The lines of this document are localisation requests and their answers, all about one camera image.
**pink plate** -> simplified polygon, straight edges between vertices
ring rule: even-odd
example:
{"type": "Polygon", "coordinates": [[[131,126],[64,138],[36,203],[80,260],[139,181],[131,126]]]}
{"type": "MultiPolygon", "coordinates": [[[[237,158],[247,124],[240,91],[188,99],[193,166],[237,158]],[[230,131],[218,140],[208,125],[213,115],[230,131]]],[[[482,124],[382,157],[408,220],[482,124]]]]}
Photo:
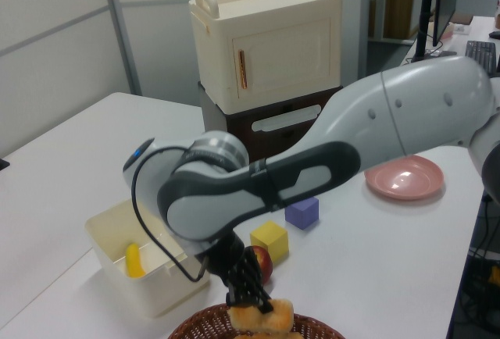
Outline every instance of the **pink plate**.
{"type": "Polygon", "coordinates": [[[368,186],[398,200],[427,198],[441,189],[443,172],[429,159],[411,155],[365,171],[368,186]]]}

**red apple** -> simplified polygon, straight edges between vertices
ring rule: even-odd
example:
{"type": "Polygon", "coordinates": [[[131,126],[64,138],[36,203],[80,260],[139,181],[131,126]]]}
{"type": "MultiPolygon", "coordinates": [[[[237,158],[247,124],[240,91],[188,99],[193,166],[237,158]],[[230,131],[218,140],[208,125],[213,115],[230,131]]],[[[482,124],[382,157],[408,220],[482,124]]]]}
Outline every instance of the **red apple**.
{"type": "Polygon", "coordinates": [[[273,261],[267,249],[253,245],[252,249],[257,256],[257,262],[262,270],[262,284],[266,284],[273,273],[273,261]]]}

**purple cube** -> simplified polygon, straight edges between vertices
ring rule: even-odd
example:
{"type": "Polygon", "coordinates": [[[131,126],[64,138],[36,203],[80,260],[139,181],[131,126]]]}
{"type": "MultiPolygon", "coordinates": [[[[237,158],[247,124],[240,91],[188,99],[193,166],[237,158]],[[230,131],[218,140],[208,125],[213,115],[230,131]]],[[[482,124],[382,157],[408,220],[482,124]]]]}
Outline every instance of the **purple cube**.
{"type": "Polygon", "coordinates": [[[320,202],[315,197],[296,202],[284,209],[285,220],[301,230],[316,222],[319,217],[320,202]]]}

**cabinet door handle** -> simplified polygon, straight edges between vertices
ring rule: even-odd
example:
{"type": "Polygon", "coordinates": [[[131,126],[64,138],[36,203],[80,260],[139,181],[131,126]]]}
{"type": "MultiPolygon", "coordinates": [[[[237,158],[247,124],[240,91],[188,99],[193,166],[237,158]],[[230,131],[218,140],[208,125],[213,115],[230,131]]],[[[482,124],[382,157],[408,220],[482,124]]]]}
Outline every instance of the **cabinet door handle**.
{"type": "Polygon", "coordinates": [[[240,63],[240,79],[241,79],[241,87],[243,89],[247,88],[247,69],[245,67],[245,52],[243,50],[237,51],[237,57],[240,63]]]}

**cream storage cabinet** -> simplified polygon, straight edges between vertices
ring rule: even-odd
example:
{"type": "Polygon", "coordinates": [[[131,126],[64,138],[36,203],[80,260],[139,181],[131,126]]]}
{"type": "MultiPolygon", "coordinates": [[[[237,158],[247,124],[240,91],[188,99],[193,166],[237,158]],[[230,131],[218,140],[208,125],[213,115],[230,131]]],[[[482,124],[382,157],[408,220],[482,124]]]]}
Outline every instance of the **cream storage cabinet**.
{"type": "Polygon", "coordinates": [[[341,85],[341,0],[192,0],[200,81],[225,114],[341,85]]]}

